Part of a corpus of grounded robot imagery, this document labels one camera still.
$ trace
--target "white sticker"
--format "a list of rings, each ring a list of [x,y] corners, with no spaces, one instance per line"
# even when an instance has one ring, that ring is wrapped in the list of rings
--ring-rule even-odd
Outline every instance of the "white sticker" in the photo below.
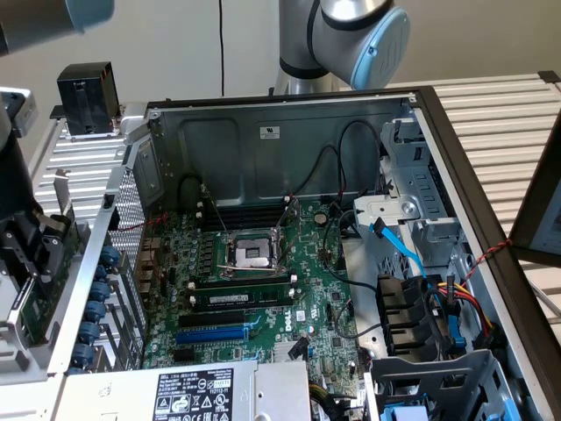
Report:
[[[244,303],[249,301],[249,296],[212,296],[211,304],[217,303]]]
[[[259,134],[262,139],[280,139],[281,128],[278,125],[270,127],[260,127]]]

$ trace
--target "white slatted rack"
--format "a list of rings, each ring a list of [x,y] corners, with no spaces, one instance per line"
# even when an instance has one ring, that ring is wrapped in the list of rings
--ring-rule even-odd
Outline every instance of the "white slatted rack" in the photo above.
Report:
[[[538,75],[414,85],[435,88],[503,230],[509,235],[561,109],[561,86],[545,83]],[[521,264],[561,342],[561,269]]]

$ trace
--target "power supply label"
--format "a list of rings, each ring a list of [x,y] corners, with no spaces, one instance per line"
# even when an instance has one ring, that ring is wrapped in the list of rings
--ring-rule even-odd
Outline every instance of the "power supply label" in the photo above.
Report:
[[[153,421],[231,421],[234,370],[160,375]]]

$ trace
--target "motherboard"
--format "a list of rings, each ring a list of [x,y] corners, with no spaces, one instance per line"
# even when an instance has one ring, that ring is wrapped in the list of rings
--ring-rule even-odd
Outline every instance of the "motherboard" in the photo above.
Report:
[[[324,265],[327,258],[345,275],[336,230],[323,248],[329,208],[300,201],[276,237],[263,228],[208,231],[191,213],[149,226],[138,275],[147,282],[141,290],[150,319],[144,368],[306,360],[312,382],[355,396],[362,379],[357,342],[334,330],[350,290]],[[339,326],[356,333],[352,311]]]

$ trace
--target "yellow wire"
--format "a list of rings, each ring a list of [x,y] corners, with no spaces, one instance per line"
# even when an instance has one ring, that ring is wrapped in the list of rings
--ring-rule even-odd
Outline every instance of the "yellow wire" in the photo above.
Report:
[[[448,284],[446,282],[440,282],[438,284],[438,287],[439,288],[447,288]],[[467,289],[462,287],[459,283],[454,283],[454,288],[457,289],[458,291],[463,292],[464,294],[467,294],[468,296],[473,296],[470,291],[468,291]],[[491,321],[489,320],[489,318],[487,317],[487,315],[485,314],[484,311],[483,311],[483,317],[485,318],[485,323],[487,323],[487,326],[489,326],[489,329],[492,329],[493,325],[491,324]]]

